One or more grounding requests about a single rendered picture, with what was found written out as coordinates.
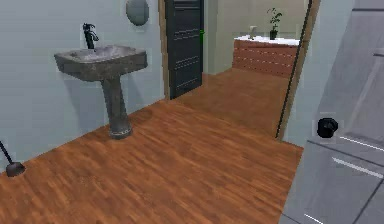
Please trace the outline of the black round door knob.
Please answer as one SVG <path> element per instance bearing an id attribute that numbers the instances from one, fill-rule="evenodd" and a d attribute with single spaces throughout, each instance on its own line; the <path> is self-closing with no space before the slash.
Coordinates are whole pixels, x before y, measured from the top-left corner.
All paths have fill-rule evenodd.
<path id="1" fill-rule="evenodd" d="M 338 122 L 333 118 L 321 118 L 317 125 L 317 134 L 321 138 L 331 138 L 338 130 Z"/>

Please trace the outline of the black faucet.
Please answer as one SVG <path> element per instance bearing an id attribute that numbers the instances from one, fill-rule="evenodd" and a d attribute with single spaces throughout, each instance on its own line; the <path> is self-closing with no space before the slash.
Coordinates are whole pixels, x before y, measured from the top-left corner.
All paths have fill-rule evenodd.
<path id="1" fill-rule="evenodd" d="M 94 31 L 95 26 L 93 24 L 84 23 L 83 32 L 85 36 L 85 41 L 89 49 L 94 49 L 94 42 L 99 40 L 99 37 Z"/>

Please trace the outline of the dark plunger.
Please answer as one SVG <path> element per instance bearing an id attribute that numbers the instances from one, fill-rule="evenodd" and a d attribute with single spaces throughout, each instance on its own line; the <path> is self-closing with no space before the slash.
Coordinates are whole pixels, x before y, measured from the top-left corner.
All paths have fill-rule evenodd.
<path id="1" fill-rule="evenodd" d="M 6 166 L 6 175 L 8 177 L 15 177 L 25 172 L 26 167 L 20 162 L 14 162 L 9 155 L 8 151 L 4 147 L 3 143 L 0 141 L 0 150 L 3 152 L 5 158 L 8 161 Z"/>

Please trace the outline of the red-brown cabinet with white top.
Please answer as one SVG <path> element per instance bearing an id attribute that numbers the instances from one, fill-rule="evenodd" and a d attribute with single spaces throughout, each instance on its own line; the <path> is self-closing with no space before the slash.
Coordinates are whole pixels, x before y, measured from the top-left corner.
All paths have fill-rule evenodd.
<path id="1" fill-rule="evenodd" d="M 232 67 L 289 78 L 300 41 L 248 35 L 234 39 Z"/>

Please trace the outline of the black panelled door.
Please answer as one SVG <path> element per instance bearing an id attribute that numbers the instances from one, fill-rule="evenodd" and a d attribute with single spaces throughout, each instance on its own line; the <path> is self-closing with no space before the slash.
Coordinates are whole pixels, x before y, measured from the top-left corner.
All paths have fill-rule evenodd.
<path id="1" fill-rule="evenodd" d="M 165 0 L 170 98 L 202 84 L 203 0 Z"/>

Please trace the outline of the round grey wall mirror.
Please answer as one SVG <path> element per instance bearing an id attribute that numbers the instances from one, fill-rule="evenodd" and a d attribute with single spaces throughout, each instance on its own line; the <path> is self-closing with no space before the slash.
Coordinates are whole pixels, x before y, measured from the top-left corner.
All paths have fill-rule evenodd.
<path id="1" fill-rule="evenodd" d="M 127 0 L 126 15 L 135 26 L 143 26 L 149 19 L 149 5 L 147 0 Z"/>

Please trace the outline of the green potted house plant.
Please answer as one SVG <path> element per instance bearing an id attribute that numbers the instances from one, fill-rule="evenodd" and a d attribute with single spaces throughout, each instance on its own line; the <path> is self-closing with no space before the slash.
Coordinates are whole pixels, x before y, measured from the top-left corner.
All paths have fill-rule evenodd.
<path id="1" fill-rule="evenodd" d="M 270 8 L 268 13 L 272 15 L 271 19 L 269 20 L 270 24 L 272 25 L 272 29 L 270 30 L 270 39 L 275 40 L 278 34 L 277 28 L 280 23 L 280 18 L 283 16 L 283 14 L 276 8 Z"/>

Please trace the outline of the grey room door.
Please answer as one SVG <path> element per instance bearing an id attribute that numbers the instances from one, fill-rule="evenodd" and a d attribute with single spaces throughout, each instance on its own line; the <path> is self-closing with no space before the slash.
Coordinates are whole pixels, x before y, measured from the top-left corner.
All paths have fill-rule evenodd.
<path id="1" fill-rule="evenodd" d="M 320 0 L 285 138 L 304 150 L 278 224 L 384 224 L 384 0 Z"/>

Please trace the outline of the grey pedestal sink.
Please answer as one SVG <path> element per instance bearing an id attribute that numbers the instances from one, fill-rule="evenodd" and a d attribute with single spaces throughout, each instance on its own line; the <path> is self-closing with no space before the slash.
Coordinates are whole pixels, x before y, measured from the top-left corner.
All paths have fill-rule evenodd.
<path id="1" fill-rule="evenodd" d="M 132 133 L 121 87 L 121 77 L 148 66 L 147 52 L 124 45 L 78 49 L 54 55 L 60 72 L 86 82 L 100 82 L 112 139 Z"/>

